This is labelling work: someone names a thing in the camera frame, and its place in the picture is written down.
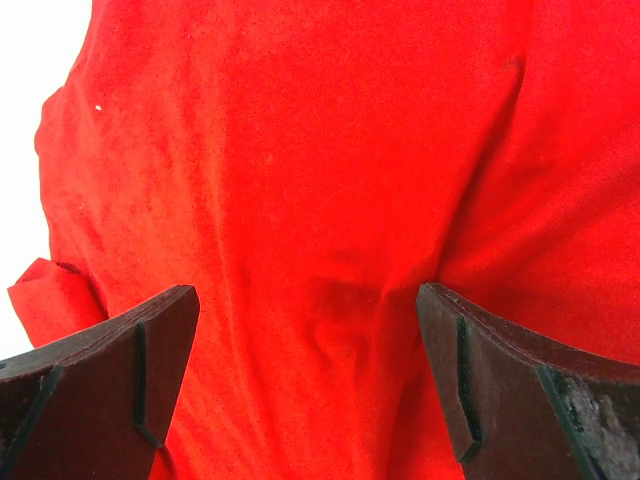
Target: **white background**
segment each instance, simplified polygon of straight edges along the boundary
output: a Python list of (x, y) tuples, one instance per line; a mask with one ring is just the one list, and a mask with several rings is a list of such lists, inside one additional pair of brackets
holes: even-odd
[(49, 258), (33, 137), (87, 31), (91, 0), (0, 1), (0, 360), (31, 348), (9, 302), (37, 258)]

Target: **red shirt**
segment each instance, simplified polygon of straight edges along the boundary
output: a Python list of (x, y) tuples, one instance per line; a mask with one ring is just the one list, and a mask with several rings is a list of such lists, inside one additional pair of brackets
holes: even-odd
[(640, 363), (638, 32), (631, 1), (95, 0), (16, 310), (38, 346), (196, 286), (180, 479), (462, 478), (421, 283)]

